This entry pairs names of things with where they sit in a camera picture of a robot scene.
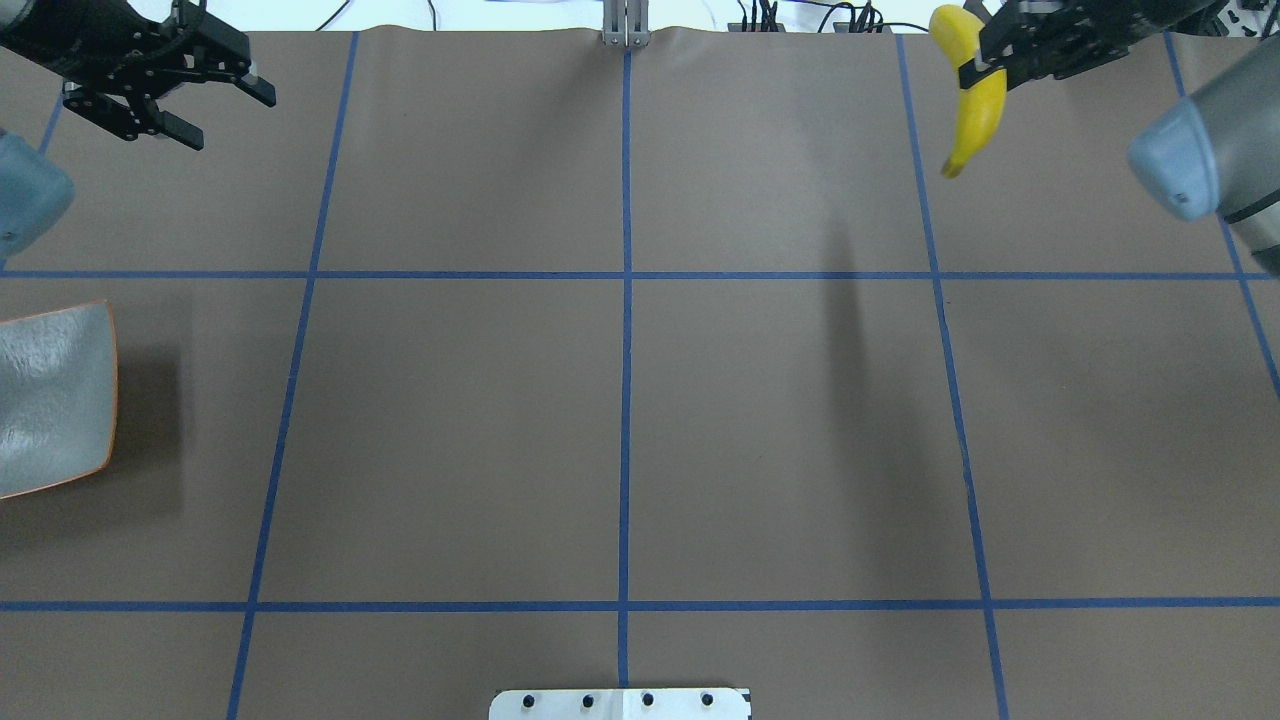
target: yellow banana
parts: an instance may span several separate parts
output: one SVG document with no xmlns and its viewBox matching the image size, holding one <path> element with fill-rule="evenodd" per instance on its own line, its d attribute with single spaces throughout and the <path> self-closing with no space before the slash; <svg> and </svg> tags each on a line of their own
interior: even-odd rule
<svg viewBox="0 0 1280 720">
<path fill-rule="evenodd" d="M 959 5 L 942 5 L 929 18 L 929 35 L 956 69 L 978 54 L 979 31 L 982 20 Z M 942 167 L 942 177 L 959 177 L 969 160 L 986 147 L 1000 129 L 1000 118 L 1005 113 L 1005 95 L 1009 92 L 1007 74 L 1005 70 L 996 70 L 969 90 L 960 91 L 956 140 L 951 147 L 951 156 Z"/>
</svg>

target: white bracket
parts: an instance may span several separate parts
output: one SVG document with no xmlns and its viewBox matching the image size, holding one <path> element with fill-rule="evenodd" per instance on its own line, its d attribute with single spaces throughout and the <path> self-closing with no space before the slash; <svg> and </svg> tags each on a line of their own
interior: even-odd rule
<svg viewBox="0 0 1280 720">
<path fill-rule="evenodd" d="M 507 691 L 489 720 L 751 720 L 751 691 L 733 688 Z"/>
<path fill-rule="evenodd" d="M 649 0 L 604 0 L 605 45 L 644 47 L 649 45 Z"/>
</svg>

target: metal hinge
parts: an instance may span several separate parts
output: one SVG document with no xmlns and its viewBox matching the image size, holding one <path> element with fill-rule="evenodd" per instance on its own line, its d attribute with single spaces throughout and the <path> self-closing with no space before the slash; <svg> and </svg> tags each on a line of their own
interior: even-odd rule
<svg viewBox="0 0 1280 720">
<path fill-rule="evenodd" d="M 649 45 L 649 0 L 604 0 L 602 37 L 617 47 Z"/>
</svg>

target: banana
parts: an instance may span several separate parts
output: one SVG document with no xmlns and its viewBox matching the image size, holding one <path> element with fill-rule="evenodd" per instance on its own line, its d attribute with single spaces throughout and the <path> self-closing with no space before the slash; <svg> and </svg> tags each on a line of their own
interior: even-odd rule
<svg viewBox="0 0 1280 720">
<path fill-rule="evenodd" d="M 977 55 L 980 31 L 982 20 L 959 5 L 942 5 L 929 18 L 929 35 L 956 69 Z M 1000 118 L 1005 113 L 1005 95 L 1009 92 L 1007 74 L 1005 70 L 996 70 L 969 90 L 960 91 L 956 140 L 951 147 L 951 156 L 942 165 L 942 177 L 959 177 L 969 160 L 986 147 L 1000 129 Z"/>
</svg>

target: light blue cap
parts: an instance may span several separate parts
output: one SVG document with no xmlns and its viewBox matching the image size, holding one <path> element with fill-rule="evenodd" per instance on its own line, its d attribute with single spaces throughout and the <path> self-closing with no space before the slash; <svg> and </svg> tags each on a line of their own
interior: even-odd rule
<svg viewBox="0 0 1280 720">
<path fill-rule="evenodd" d="M 0 259 L 26 250 L 54 227 L 76 197 L 67 173 L 27 145 L 0 135 Z"/>
<path fill-rule="evenodd" d="M 1161 205 L 1184 220 L 1217 210 L 1217 160 L 1204 118 L 1184 97 L 1129 146 L 1129 167 Z"/>
</svg>

